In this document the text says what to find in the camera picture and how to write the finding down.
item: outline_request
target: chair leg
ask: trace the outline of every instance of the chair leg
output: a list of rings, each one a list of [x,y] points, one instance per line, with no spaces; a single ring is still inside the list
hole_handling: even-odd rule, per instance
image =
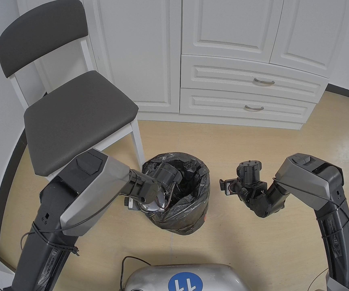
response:
[[[133,131],[131,132],[131,138],[133,139],[134,149],[135,149],[135,152],[137,153],[139,167],[142,170],[142,165],[146,160],[145,160],[145,154],[143,153],[142,140],[141,140],[141,135],[139,133],[137,118],[135,118],[130,123],[130,125],[131,125],[131,128],[133,129]]]

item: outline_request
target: black plastic bag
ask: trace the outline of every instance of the black plastic bag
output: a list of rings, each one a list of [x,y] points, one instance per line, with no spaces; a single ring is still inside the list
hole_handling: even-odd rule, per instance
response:
[[[189,235],[205,221],[210,192],[209,169],[198,158],[181,152],[159,154],[143,164],[142,172],[152,176],[166,162],[182,174],[182,181],[172,194],[164,212],[146,214],[158,227],[179,235]]]

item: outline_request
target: floor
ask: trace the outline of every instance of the floor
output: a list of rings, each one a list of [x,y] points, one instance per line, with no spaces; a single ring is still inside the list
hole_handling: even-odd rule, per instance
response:
[[[223,263],[244,278],[253,291],[307,290],[327,268],[325,251],[313,210],[290,196],[280,212],[261,219],[236,196],[220,191],[219,179],[234,178],[245,160],[262,162],[261,179],[271,178],[285,158],[308,153],[342,167],[349,204],[349,98],[325,92],[301,130],[217,124],[139,121],[145,155],[181,151],[210,169],[211,197],[205,224],[192,235],[161,230],[141,212],[129,211],[119,196],[71,255],[55,291],[119,290],[121,260],[126,255],[151,264]],[[131,137],[105,152],[131,168],[138,163]],[[33,173],[26,150],[18,167],[3,219],[0,257],[15,267],[19,240],[30,229],[39,207],[45,178]],[[127,278],[143,264],[128,260]],[[325,288],[325,273],[311,290]]]

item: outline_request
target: metal drawer pull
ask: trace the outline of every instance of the metal drawer pull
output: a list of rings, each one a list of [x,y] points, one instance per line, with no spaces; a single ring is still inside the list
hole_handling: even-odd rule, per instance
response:
[[[257,82],[257,83],[260,83],[260,84],[265,84],[265,85],[273,85],[273,84],[275,84],[274,81],[271,81],[271,82],[261,81],[261,80],[258,80],[257,78],[254,78],[254,81]]]
[[[260,108],[251,108],[248,105],[245,105],[245,109],[249,109],[249,110],[255,110],[255,111],[260,111],[260,110],[264,110],[264,107],[260,107]]]

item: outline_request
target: blue round sticker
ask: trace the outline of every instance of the blue round sticker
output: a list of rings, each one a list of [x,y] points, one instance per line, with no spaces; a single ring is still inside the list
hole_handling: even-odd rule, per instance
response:
[[[175,274],[168,284],[169,291],[202,291],[203,282],[199,276],[189,272]]]

